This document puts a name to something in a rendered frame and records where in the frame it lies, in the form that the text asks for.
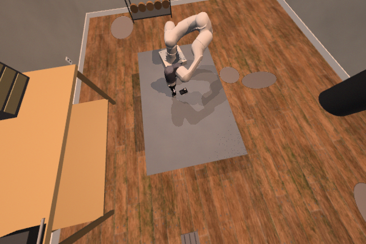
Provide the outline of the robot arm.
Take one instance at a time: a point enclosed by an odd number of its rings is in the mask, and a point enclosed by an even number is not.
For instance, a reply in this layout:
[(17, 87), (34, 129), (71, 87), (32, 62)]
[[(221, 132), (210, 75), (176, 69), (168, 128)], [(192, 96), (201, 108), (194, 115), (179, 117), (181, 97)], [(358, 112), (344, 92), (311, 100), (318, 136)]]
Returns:
[[(200, 29), (200, 30), (198, 30)], [(181, 59), (177, 50), (177, 42), (185, 35), (200, 31), (198, 37), (193, 41), (191, 50), (194, 55), (194, 62), (187, 70), (182, 64), (178, 63)], [(164, 27), (164, 42), (166, 45), (165, 61), (171, 66), (164, 70), (166, 83), (168, 86), (176, 84), (177, 77), (181, 82), (189, 82), (196, 68), (203, 59), (203, 53), (213, 39), (213, 29), (211, 21), (206, 12), (193, 15), (184, 19), (175, 26), (174, 22), (167, 21)]]

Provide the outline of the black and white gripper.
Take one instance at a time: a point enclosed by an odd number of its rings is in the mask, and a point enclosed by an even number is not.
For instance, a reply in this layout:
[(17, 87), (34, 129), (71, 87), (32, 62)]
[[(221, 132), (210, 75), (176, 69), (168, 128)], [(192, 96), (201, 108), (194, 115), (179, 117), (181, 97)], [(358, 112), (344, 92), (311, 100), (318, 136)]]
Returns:
[(171, 91), (172, 91), (172, 95), (173, 95), (173, 97), (176, 97), (175, 86), (176, 86), (176, 84), (175, 84), (174, 86), (169, 86), (169, 88), (170, 88), (170, 89), (171, 89)]

